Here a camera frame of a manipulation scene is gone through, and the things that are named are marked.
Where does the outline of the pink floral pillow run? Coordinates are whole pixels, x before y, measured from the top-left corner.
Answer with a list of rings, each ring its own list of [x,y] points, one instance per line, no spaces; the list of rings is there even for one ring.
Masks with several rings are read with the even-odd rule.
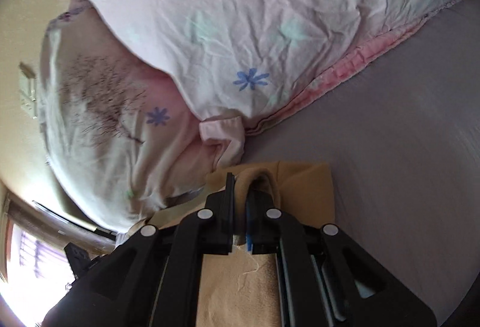
[[[243,140],[361,72],[463,0],[86,0],[176,92],[154,145],[234,161]]]

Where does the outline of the white wall socket panel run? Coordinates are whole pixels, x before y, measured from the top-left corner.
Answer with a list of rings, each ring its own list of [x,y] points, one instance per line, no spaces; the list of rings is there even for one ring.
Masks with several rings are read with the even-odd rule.
[[[20,108],[31,118],[38,117],[37,82],[31,67],[19,64],[19,100]]]

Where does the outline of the bright window with curtain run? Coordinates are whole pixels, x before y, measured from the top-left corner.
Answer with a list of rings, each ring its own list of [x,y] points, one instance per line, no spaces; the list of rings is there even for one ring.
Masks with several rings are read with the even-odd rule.
[[[39,326],[74,281],[63,251],[16,224],[7,230],[1,296],[25,326]]]

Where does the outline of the floral pillow with tree print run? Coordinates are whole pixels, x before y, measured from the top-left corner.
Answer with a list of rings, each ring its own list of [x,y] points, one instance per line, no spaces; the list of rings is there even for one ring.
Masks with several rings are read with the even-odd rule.
[[[88,0],[49,22],[37,86],[49,166],[105,229],[128,231],[213,168],[216,150],[176,84],[132,55]]]

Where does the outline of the tan fleece garment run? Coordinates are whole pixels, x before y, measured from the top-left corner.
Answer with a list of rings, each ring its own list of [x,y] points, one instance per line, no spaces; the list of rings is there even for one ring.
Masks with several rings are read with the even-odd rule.
[[[321,227],[335,216],[326,164],[215,173],[173,227],[152,326],[326,326]]]

